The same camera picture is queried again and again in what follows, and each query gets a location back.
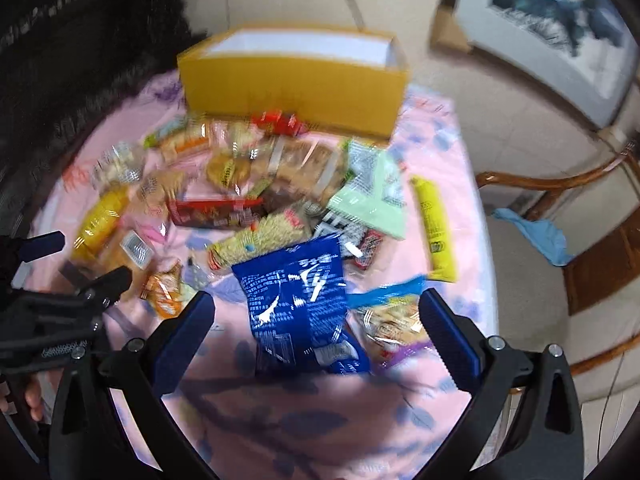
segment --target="finger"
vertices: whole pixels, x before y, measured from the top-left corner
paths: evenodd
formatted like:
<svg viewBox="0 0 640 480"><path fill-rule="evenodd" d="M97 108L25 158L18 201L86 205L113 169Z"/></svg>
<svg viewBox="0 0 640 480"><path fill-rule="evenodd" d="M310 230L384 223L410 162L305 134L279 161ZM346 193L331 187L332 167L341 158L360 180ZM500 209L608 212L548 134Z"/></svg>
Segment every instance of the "finger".
<svg viewBox="0 0 640 480"><path fill-rule="evenodd" d="M44 407L41 404L37 408L31 409L31 418L36 422L40 422L42 420L42 415L44 414Z"/></svg>
<svg viewBox="0 0 640 480"><path fill-rule="evenodd" d="M42 403L42 390L37 378L33 378L24 391L24 399L30 408L37 408Z"/></svg>

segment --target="open box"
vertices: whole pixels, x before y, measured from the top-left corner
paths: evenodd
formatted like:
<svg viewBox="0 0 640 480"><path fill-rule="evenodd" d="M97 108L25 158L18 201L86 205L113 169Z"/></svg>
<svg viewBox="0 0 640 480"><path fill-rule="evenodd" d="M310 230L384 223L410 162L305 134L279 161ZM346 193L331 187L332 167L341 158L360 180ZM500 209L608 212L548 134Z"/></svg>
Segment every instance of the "open box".
<svg viewBox="0 0 640 480"><path fill-rule="evenodd" d="M388 139L408 71L389 35L353 29L244 27L178 56L190 109L247 117L295 112L327 130Z"/></svg>

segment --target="table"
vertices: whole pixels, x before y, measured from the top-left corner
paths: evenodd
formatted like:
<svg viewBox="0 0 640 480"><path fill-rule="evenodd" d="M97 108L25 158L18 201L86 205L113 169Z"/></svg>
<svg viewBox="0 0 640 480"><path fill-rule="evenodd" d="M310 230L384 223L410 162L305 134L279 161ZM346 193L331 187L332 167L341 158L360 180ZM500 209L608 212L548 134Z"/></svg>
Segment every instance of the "table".
<svg viewBox="0 0 640 480"><path fill-rule="evenodd" d="M49 197L33 234L61 230L62 253L35 262L27 288L50 288L68 256L82 215L97 200L88 171L118 140L138 140L184 110L177 73L151 80L91 135L75 163ZM431 282L457 314L473 319L485 335L497 333L494 271L479 195L465 145L447 98L409 86L389 150L406 167L406 239L383 249L363 276L347 275L348 292L408 280L429 269L422 219L408 185L417 174L439 187L458 264L457 283ZM157 159L151 156L147 167ZM184 257L221 236L175 228L161 256ZM433 351L399 365L385 377L301 376L277 384L253 378L255 341L246 300L235 277L210 286L216 323L176 392L164 396L168 410L194 448L225 479L412 478L438 449L468 403ZM142 300L119 303L105 313L114 348L147 337L158 326ZM47 402L59 376L47 374ZM122 394L113 391L118 414L140 460L155 465Z"/></svg>

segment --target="chair seat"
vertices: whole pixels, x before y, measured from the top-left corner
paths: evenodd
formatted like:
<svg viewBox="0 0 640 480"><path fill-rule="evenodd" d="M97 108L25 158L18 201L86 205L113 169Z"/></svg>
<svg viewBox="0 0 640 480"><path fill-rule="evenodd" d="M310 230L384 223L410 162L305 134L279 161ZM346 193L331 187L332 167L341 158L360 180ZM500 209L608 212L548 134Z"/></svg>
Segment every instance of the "chair seat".
<svg viewBox="0 0 640 480"><path fill-rule="evenodd" d="M568 305L562 269L551 265L517 227L486 218L498 296L498 327L511 346L540 351L562 344Z"/></svg>

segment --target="framed picture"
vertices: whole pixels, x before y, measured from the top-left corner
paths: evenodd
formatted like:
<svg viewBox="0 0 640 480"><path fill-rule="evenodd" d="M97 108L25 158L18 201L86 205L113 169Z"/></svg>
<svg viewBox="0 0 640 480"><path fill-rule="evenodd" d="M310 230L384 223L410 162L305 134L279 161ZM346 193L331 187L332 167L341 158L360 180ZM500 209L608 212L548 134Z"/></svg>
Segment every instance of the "framed picture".
<svg viewBox="0 0 640 480"><path fill-rule="evenodd" d="M539 79L597 127L611 124L638 67L638 44L610 0L457 0L475 46Z"/></svg>

